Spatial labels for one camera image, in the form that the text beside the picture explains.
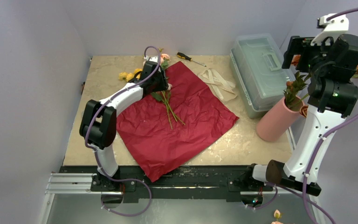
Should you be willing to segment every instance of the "table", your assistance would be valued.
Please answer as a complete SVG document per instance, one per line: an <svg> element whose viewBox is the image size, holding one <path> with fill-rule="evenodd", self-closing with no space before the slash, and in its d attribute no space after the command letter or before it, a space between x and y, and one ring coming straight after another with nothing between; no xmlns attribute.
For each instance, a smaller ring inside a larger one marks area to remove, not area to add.
<svg viewBox="0 0 358 224"><path fill-rule="evenodd" d="M229 56L192 56L196 61L203 62L207 68L216 69L226 80L235 83L229 61ZM197 63L185 61L173 56L170 64L182 61L195 74L203 72L206 67ZM142 56L94 56L87 76L86 84L76 113L70 134L64 166L96 165L91 149L84 146L84 138L79 134L82 114L87 101L106 98L125 85L118 80L120 72L133 72L142 68ZM233 128L225 133L197 156L184 165L249 165L252 163L268 164L271 159L286 162L291 156L291 143L286 134L274 143L260 139L255 127L258 119L250 119L245 111L240 96L225 104L240 119ZM137 165L125 147L123 140L117 134L113 149L118 165Z"/></svg>

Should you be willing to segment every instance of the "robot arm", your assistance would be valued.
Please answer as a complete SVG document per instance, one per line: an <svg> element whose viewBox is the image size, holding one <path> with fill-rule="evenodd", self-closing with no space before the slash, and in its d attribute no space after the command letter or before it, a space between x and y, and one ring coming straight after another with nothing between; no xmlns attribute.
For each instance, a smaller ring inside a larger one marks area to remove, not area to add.
<svg viewBox="0 0 358 224"><path fill-rule="evenodd" d="M145 60L146 62L140 73L140 78L136 78L139 74L135 74L135 77L121 89L127 89L127 91L124 91L109 102L100 113L99 118L102 117L101 122L95 121L91 127L88 143L96 148L101 167L104 168L109 176L113 176L118 169L112 148L112 143L116 136L116 117L131 104L141 100L151 92L163 91L169 88L165 72L160 65L157 64L157 57L146 57ZM129 89L129 87L145 79L156 66L159 68L151 78L141 85ZM81 136L86 136L95 113L104 103L109 101L112 96L100 101L90 100L87 102L79 130ZM104 175L100 167L98 167L98 172Z"/></svg>
<svg viewBox="0 0 358 224"><path fill-rule="evenodd" d="M272 182L302 191L307 175L306 193L319 195L317 174L324 154L334 136L323 137L330 129L342 124L358 99L358 87L350 82L358 65L358 37L342 34L348 30L345 15L331 21L318 19L318 28L324 30L316 37L291 37L285 52L283 69L288 69L294 55L301 55L296 70L311 74L308 93L308 116L296 148L286 163L271 160L268 165L254 165L252 177L260 182ZM317 143L323 143L314 153Z"/></svg>

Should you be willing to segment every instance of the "yellow flower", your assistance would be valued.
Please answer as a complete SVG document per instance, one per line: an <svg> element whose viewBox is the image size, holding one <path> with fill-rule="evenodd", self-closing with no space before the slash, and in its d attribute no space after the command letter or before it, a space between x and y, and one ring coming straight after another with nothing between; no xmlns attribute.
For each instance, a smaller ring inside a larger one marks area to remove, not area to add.
<svg viewBox="0 0 358 224"><path fill-rule="evenodd" d="M122 72L122 73L118 74L118 79L125 80L127 78L127 75L128 75L127 72Z"/></svg>
<svg viewBox="0 0 358 224"><path fill-rule="evenodd" d="M142 69L135 69L134 74L137 74L138 72L142 71Z"/></svg>
<svg viewBox="0 0 358 224"><path fill-rule="evenodd" d="M134 74L128 73L127 77L125 78L125 80L127 80L127 82L129 82L132 78L134 78Z"/></svg>

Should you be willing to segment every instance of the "pink vase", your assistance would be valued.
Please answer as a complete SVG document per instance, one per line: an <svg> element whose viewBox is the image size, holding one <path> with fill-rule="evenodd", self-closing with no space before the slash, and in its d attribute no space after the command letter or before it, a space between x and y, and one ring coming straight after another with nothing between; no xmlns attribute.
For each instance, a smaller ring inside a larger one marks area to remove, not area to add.
<svg viewBox="0 0 358 224"><path fill-rule="evenodd" d="M299 107L301 106L304 106L303 101L299 104ZM256 133L265 141L276 141L297 120L299 116L299 111L292 111L287 108L285 105L285 97L283 97L260 120L256 126Z"/></svg>

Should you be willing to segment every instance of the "white ribbon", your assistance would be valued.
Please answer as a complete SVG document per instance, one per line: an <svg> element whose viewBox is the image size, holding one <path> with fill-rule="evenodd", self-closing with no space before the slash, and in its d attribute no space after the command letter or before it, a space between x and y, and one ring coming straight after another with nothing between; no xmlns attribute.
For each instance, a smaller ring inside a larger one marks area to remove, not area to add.
<svg viewBox="0 0 358 224"><path fill-rule="evenodd" d="M228 101L237 97L237 94L233 91L235 88L235 83L225 80L215 69L207 69L197 75L204 83L210 84L212 86L215 95L220 99L222 103L227 103ZM223 94L219 90L225 90L229 94Z"/></svg>

